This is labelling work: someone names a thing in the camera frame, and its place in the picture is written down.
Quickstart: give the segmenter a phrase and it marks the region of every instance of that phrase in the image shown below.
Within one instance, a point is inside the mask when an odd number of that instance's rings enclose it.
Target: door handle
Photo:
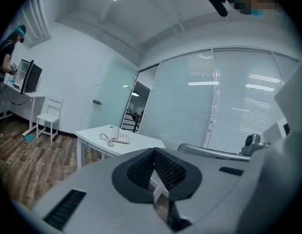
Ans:
[[[103,105],[100,101],[95,100],[95,99],[94,99],[92,102],[93,102],[94,104],[97,104],[97,105]]]

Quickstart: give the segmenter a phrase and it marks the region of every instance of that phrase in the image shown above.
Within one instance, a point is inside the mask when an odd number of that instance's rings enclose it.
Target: air vent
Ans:
[[[243,174],[243,170],[239,170],[239,169],[235,169],[235,168],[231,168],[231,167],[220,167],[219,171],[224,172],[224,173],[228,173],[228,174],[233,174],[236,176],[242,176]]]
[[[44,221],[61,231],[85,195],[86,193],[84,192],[71,190],[48,214]]]

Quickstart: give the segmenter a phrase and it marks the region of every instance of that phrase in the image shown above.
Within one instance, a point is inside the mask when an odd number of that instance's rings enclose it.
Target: glass wall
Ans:
[[[161,139],[172,150],[188,143],[239,153],[248,135],[261,134],[283,118],[274,95],[297,63],[246,48],[163,61],[140,134]]]
[[[140,134],[161,139],[176,150],[180,144],[202,146],[213,103],[211,51],[163,61]]]

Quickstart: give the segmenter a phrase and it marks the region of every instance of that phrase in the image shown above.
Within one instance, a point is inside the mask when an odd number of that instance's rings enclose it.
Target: white wall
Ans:
[[[158,66],[140,72],[138,75],[138,82],[147,88],[152,89],[157,69]]]
[[[64,98],[60,130],[73,133],[81,130],[89,120],[85,109],[92,104],[90,92],[100,83],[111,61],[117,58],[126,64],[129,62],[114,50],[75,29],[54,22],[50,24],[50,31],[50,40],[31,49],[18,43],[11,62],[18,66],[21,59],[33,59],[42,68],[36,91]],[[20,103],[27,99],[12,90],[8,93],[14,102]],[[37,115],[43,99],[38,99],[36,103]],[[29,119],[30,110],[29,102],[23,106],[11,106],[13,113],[26,119]]]
[[[208,24],[172,36],[150,48],[141,59],[139,69],[150,67],[178,55],[225,46],[248,46],[275,51],[296,59],[302,55],[300,36],[268,24],[246,21]]]
[[[43,0],[43,7],[48,24],[69,12],[69,0]]]

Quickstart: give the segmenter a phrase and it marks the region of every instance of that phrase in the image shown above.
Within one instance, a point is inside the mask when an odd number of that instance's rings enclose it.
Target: white desk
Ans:
[[[104,133],[107,136],[112,135],[111,125],[106,125],[97,128],[91,128],[81,131],[76,131],[75,135],[77,138],[77,167],[81,168],[86,164],[86,152],[85,147],[89,146],[102,153],[102,160],[105,159],[105,155],[114,157],[130,152],[134,152],[141,149],[160,147],[166,148],[164,143],[160,139],[150,138],[143,135],[134,134],[129,132],[129,141],[130,144],[122,144],[118,142],[113,142],[114,146],[109,147],[106,144],[106,141],[100,139],[100,134]],[[153,192],[154,201],[160,197],[161,193],[164,190],[164,185],[162,182],[157,183],[154,179],[153,184],[157,184],[155,191]]]
[[[4,78],[4,84],[8,88],[20,93],[20,89],[17,89],[16,87],[14,87],[13,83],[10,82],[10,80],[12,80],[12,79],[14,79],[14,76],[7,76],[6,75],[5,78]],[[34,107],[35,107],[36,98],[42,98],[42,97],[45,97],[45,95],[42,95],[42,94],[37,93],[37,92],[24,93],[24,95],[29,97],[30,101],[32,102],[32,110],[31,110],[31,115],[30,115],[30,118],[29,118],[29,129],[26,132],[23,133],[23,136],[26,136],[27,134],[29,134],[32,130],[34,130],[37,127],[37,125],[33,126]],[[11,115],[7,115],[6,111],[5,111],[5,112],[3,112],[3,117],[1,117],[1,118],[6,118],[6,117],[9,117],[9,116],[11,116]]]

